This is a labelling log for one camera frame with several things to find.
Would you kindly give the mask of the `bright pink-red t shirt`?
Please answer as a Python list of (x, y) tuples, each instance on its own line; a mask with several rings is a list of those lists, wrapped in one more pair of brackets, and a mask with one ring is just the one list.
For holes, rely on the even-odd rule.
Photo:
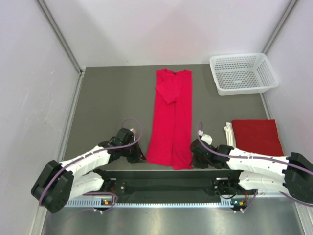
[(191, 169), (192, 72), (160, 69), (156, 76), (147, 160), (174, 170)]

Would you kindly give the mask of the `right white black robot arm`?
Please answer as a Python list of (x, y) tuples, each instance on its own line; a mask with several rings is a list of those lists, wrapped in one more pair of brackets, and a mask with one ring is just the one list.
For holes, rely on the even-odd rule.
[(263, 190), (280, 192), (304, 204), (313, 202), (313, 165), (299, 153), (266, 156), (228, 145), (215, 148), (201, 139), (194, 140), (190, 150), (194, 167), (231, 170), (225, 179), (213, 180), (220, 196)]

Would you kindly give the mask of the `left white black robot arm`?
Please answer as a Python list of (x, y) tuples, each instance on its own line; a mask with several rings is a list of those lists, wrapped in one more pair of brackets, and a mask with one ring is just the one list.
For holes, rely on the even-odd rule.
[(120, 157), (137, 163), (145, 157), (139, 146), (136, 130), (120, 128), (108, 141), (103, 141), (90, 151), (63, 162), (48, 162), (35, 181), (30, 193), (50, 213), (60, 211), (68, 201), (90, 192), (106, 194), (111, 183), (100, 170)]

